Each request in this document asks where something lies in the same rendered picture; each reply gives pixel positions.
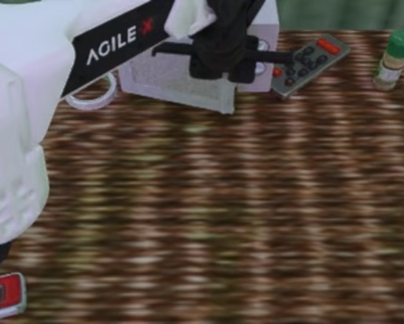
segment bottle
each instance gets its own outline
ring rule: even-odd
[[[392,90],[404,67],[404,30],[391,33],[373,83],[378,90]]]

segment black label band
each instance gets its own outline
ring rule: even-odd
[[[76,58],[61,97],[167,39],[164,24],[173,3],[174,0],[150,0],[75,37]]]

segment gray remote control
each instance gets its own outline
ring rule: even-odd
[[[276,64],[273,70],[271,91],[282,99],[289,98],[308,82],[315,79],[351,48],[329,34],[323,34],[294,54],[294,63]]]

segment brown surface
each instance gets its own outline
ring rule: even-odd
[[[404,74],[373,91],[388,34],[333,34],[350,56],[287,102],[61,105],[49,203],[1,268],[18,323],[404,323]]]

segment green cap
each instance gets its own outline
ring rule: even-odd
[[[391,33],[386,52],[396,59],[404,59],[404,30]]]

